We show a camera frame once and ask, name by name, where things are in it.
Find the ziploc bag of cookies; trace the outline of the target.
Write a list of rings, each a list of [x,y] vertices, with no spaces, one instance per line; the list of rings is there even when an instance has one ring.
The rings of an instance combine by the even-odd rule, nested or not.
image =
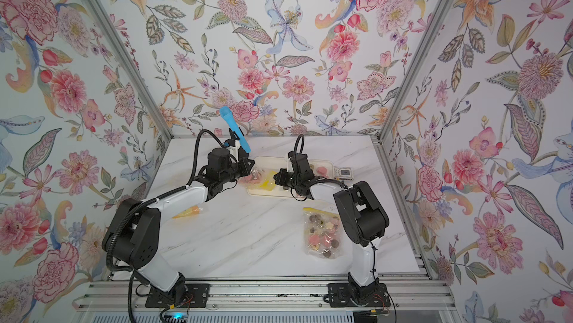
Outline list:
[[[333,260],[340,255],[343,226],[340,217],[331,212],[305,207],[304,243],[307,253]]]
[[[251,174],[239,179],[239,184],[247,190],[262,190],[270,192],[276,188],[274,176],[276,171],[255,166]]]

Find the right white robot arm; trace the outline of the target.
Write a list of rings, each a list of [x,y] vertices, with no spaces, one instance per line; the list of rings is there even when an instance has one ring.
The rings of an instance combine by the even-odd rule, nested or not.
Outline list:
[[[289,169],[274,175],[275,183],[287,188],[294,197],[319,200],[337,208],[346,236],[353,243],[352,264],[348,283],[332,293],[341,302],[366,306],[384,295],[376,273],[377,244],[389,227],[389,217],[370,185],[359,181],[351,186],[342,181],[317,176],[313,173],[307,154],[291,151]]]

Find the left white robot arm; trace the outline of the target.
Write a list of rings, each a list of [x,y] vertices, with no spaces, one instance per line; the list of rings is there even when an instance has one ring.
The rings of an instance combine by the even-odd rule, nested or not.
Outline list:
[[[225,185],[251,174],[251,150],[218,147],[207,164],[193,168],[189,181],[144,202],[123,201],[102,241],[106,266],[111,272],[129,272],[141,283],[162,292],[185,291],[185,277],[159,253],[162,226],[190,208],[214,199]]]

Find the ziploc bag yellow duck print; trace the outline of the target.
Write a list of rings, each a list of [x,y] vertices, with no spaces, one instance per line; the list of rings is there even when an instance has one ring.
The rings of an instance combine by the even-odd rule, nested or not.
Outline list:
[[[196,215],[199,215],[202,211],[203,211],[203,209],[196,205],[196,206],[193,206],[193,207],[179,213],[178,215],[174,216],[174,219],[182,219],[182,218],[196,216]]]

